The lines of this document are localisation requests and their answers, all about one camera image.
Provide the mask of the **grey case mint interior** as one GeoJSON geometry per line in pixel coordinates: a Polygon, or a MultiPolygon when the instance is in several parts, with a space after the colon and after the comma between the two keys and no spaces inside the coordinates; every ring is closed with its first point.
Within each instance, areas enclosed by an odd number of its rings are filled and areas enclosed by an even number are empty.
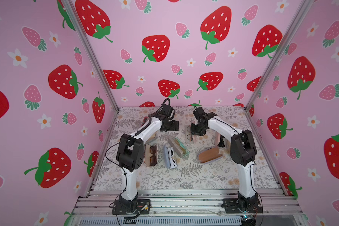
{"type": "Polygon", "coordinates": [[[168,143],[180,158],[184,158],[189,155],[189,150],[184,146],[179,138],[169,137],[168,143]]]}

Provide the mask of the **light blue case white glasses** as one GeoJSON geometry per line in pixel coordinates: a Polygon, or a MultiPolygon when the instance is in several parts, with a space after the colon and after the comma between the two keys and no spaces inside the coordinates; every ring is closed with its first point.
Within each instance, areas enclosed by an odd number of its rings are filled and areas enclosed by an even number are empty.
{"type": "Polygon", "coordinates": [[[174,149],[173,147],[163,146],[164,151],[164,162],[165,166],[168,169],[175,169],[178,167],[176,160],[174,159],[174,149]]]}

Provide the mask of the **grey case with red glasses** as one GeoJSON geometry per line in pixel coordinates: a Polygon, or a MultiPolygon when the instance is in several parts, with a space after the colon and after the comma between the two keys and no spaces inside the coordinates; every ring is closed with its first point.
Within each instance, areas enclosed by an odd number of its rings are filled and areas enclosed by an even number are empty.
{"type": "Polygon", "coordinates": [[[145,116],[142,122],[141,130],[145,130],[152,123],[151,115],[145,116]]]}

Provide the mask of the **pink case black glasses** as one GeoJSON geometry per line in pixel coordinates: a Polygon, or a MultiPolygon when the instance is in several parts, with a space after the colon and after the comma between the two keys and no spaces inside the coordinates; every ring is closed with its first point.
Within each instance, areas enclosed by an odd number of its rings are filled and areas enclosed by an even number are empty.
{"type": "Polygon", "coordinates": [[[218,132],[216,133],[216,137],[215,137],[215,145],[221,148],[226,147],[225,138],[218,132]]]}

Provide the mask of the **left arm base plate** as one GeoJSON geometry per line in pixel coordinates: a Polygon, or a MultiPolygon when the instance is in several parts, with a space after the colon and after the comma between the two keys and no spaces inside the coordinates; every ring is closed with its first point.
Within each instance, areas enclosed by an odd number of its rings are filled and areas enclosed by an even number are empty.
{"type": "Polygon", "coordinates": [[[148,215],[150,212],[151,200],[150,199],[134,199],[128,201],[122,199],[115,201],[112,208],[113,215],[133,215],[133,217],[126,217],[125,219],[134,219],[140,215],[148,215]]]}

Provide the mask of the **pink case round glasses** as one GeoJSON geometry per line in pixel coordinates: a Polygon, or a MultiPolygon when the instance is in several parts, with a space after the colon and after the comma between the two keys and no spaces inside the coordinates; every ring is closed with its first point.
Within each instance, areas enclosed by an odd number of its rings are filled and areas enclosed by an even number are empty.
{"type": "Polygon", "coordinates": [[[185,143],[194,144],[196,142],[196,135],[191,132],[191,126],[187,125],[185,128],[185,143]]]}

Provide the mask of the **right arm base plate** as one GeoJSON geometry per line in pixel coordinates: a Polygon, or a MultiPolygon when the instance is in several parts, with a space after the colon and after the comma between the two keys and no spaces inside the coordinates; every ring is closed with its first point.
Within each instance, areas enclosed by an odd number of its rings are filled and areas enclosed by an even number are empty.
{"type": "Polygon", "coordinates": [[[261,214],[263,213],[260,200],[255,199],[223,199],[220,206],[228,214],[261,214]]]}

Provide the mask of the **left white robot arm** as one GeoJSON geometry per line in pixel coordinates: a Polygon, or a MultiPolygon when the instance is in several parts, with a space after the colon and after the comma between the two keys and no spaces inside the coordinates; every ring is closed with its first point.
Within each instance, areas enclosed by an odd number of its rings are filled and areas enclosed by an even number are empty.
{"type": "Polygon", "coordinates": [[[175,110],[167,98],[158,110],[148,115],[148,120],[136,132],[121,136],[115,164],[122,170],[122,192],[115,201],[115,207],[119,205],[135,210],[138,199],[137,170],[145,159],[145,143],[157,131],[178,131],[179,122],[173,119],[174,116],[175,110]]]}

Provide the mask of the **floral table mat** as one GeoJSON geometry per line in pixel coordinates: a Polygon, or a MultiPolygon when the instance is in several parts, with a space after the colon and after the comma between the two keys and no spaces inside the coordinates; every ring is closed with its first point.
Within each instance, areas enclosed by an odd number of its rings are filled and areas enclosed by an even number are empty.
{"type": "MultiPolygon", "coordinates": [[[[110,150],[101,165],[96,191],[115,191],[122,188],[122,171],[115,165],[117,143],[122,134],[135,132],[141,126],[144,117],[155,111],[155,107],[123,107],[120,109],[112,137],[110,150]]],[[[158,162],[154,167],[142,165],[137,171],[136,186],[139,190],[164,189],[237,189],[240,185],[237,165],[230,157],[228,149],[221,150],[219,160],[201,164],[198,154],[216,145],[216,132],[208,130],[202,137],[195,137],[192,144],[185,144],[189,155],[174,156],[177,167],[169,169],[164,159],[164,146],[169,138],[178,138],[184,142],[191,123],[196,122],[193,108],[178,106],[175,109],[175,120],[179,122],[179,130],[175,132],[157,132],[154,143],[158,146],[158,162]]]]}

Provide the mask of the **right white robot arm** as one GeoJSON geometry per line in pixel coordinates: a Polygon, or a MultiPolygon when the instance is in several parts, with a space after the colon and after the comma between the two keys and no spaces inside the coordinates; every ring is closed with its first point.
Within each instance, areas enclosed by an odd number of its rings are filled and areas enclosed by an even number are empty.
{"type": "Polygon", "coordinates": [[[238,200],[235,205],[242,212],[256,206],[259,195],[254,188],[253,166],[257,149],[250,130],[240,130],[221,120],[216,113],[206,113],[202,107],[195,107],[193,114],[197,123],[191,124],[191,133],[198,136],[212,129],[230,141],[230,157],[237,164],[239,175],[238,200]]]}

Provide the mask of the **aluminium rail frame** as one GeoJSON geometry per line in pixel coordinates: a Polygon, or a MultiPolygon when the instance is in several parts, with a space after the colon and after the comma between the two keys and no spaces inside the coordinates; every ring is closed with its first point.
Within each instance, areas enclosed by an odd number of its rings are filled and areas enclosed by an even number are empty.
{"type": "Polygon", "coordinates": [[[236,199],[235,189],[140,190],[138,199],[150,199],[148,215],[113,215],[116,191],[90,191],[78,199],[70,226],[240,226],[241,216],[254,215],[256,226],[308,226],[308,218],[294,197],[281,189],[259,189],[261,214],[228,214],[223,199],[236,199]]]}

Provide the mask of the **grey case tan interior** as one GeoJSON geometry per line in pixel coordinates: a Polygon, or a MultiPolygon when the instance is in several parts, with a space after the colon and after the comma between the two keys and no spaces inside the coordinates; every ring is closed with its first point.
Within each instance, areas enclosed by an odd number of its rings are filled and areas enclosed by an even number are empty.
{"type": "Polygon", "coordinates": [[[211,147],[198,154],[198,162],[207,164],[219,160],[223,157],[223,153],[218,147],[211,147]]]}

